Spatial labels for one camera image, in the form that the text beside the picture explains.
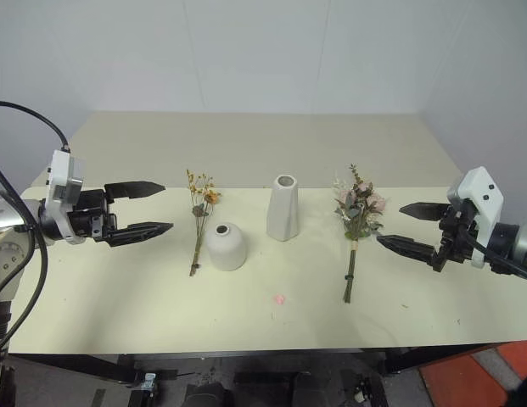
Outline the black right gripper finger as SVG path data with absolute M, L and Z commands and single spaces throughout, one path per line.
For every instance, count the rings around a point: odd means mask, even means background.
M 377 241 L 385 248 L 400 256 L 422 261 L 428 265 L 437 265 L 440 263 L 434 246 L 416 242 L 410 237 L 382 235 L 377 236 Z
M 401 207 L 399 212 L 419 220 L 440 220 L 446 215 L 449 207 L 448 203 L 417 202 Z

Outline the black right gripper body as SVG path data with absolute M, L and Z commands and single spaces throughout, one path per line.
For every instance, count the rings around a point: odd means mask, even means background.
M 478 210 L 472 203 L 462 203 L 459 209 L 449 204 L 439 221 L 442 231 L 440 246 L 431 256 L 430 265 L 434 271 L 442 271 L 448 260 L 462 264 L 471 260 L 473 247 L 468 242 L 472 233 L 474 217 Z

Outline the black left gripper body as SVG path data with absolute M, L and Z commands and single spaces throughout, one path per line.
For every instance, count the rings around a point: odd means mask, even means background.
M 71 226 L 78 237 L 90 237 L 96 242 L 105 241 L 117 230 L 115 214 L 109 211 L 113 203 L 105 190 L 82 191 L 73 210 L 69 212 Z

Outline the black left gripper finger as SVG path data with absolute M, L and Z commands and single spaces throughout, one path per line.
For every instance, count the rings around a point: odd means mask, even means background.
M 152 181 L 126 181 L 104 185 L 108 199 L 145 198 L 165 190 L 165 187 Z
M 166 233 L 173 226 L 173 223 L 150 221 L 131 224 L 124 229 L 110 231 L 105 242 L 110 247 L 141 243 Z

